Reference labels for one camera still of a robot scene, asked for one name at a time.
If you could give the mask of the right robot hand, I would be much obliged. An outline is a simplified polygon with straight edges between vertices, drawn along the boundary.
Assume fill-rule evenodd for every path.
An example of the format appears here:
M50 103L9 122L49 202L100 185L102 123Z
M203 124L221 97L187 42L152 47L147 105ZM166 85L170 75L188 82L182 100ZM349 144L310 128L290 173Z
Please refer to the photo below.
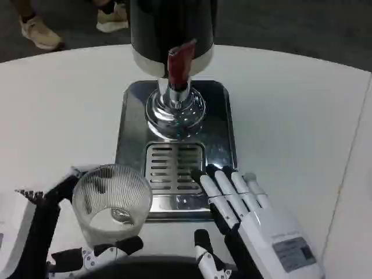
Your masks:
M203 278L325 278L294 216L274 206L252 173L213 164L193 169L208 198L213 220L234 263L213 251L205 229L194 232L196 263Z

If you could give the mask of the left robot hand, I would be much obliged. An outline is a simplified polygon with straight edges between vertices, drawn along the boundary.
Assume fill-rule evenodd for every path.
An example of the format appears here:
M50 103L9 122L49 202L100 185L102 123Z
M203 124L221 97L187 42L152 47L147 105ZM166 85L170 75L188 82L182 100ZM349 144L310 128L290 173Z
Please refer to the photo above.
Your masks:
M69 201L86 244L47 260ZM81 278L140 251L140 230L152 206L148 180L118 164L73 167L45 192L1 193L1 277Z

